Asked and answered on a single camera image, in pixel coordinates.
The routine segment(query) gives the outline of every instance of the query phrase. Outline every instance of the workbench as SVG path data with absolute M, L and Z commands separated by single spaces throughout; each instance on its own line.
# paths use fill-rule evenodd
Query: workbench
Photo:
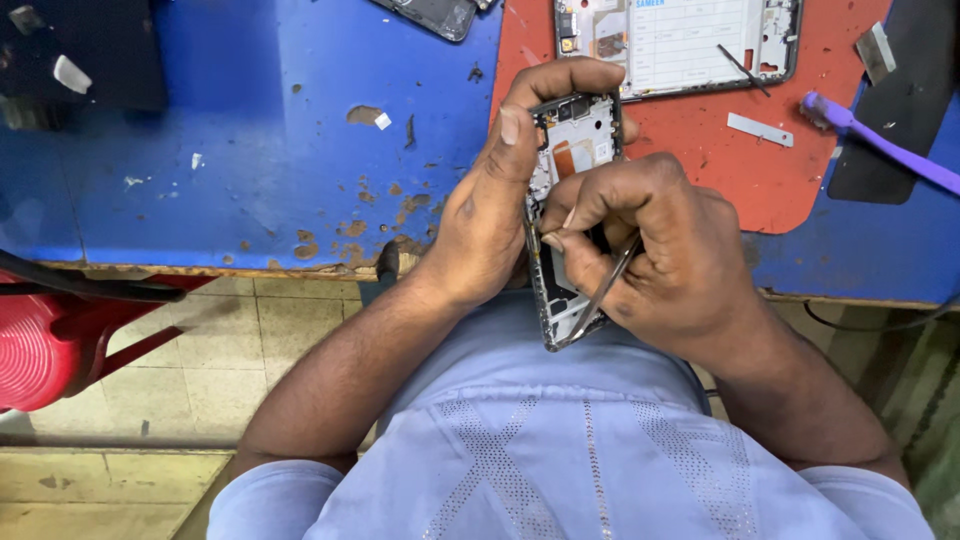
M 503 13 L 450 43 L 372 2 L 162 4 L 167 112 L 0 128 L 0 248 L 71 268 L 371 279 L 388 240 L 423 253 L 486 139 Z M 348 123 L 358 106 L 392 124 Z M 960 171 L 958 98 L 930 157 Z M 772 295 L 937 304 L 960 286 L 958 210 L 925 183 L 900 206 L 822 191 L 789 233 L 745 233 L 747 258 Z

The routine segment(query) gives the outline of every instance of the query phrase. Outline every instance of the paper form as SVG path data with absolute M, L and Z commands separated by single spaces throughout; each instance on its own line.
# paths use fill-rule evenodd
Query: paper form
M 747 0 L 630 0 L 633 92 L 743 79 Z

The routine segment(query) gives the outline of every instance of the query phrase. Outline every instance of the hand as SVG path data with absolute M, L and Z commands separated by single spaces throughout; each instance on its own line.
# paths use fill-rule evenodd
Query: hand
M 437 241 L 415 274 L 455 306 L 479 306 L 496 295 L 523 248 L 523 198 L 538 146 L 528 109 L 574 91 L 617 91 L 623 78 L 622 67 L 583 57 L 520 71 L 473 168 L 450 194 Z M 637 134 L 636 123 L 625 120 L 624 140 Z
M 736 210 L 719 192 L 692 185 L 673 155 L 607 163 L 550 191 L 540 220 L 543 242 L 564 253 L 567 277 L 588 295 L 612 266 L 583 234 L 601 222 L 612 245 L 637 227 L 643 238 L 646 253 L 601 304 L 639 339 L 709 370 L 767 320 L 743 257 Z

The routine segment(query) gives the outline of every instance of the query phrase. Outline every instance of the light blue shirt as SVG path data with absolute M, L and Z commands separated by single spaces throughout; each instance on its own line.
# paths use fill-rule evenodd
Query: light blue shirt
M 933 538 L 895 481 L 796 473 L 704 406 L 685 364 L 614 325 L 546 352 L 529 291 L 501 294 L 397 392 L 348 475 L 256 467 L 214 501 L 207 535 Z

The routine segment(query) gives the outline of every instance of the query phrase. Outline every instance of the red stool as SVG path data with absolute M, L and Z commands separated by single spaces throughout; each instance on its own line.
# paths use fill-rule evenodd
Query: red stool
M 216 278 L 152 276 L 194 290 Z M 0 282 L 14 282 L 0 274 Z M 0 411 L 30 411 L 80 393 L 183 331 L 167 327 L 107 356 L 117 329 L 163 306 L 63 294 L 0 296 Z

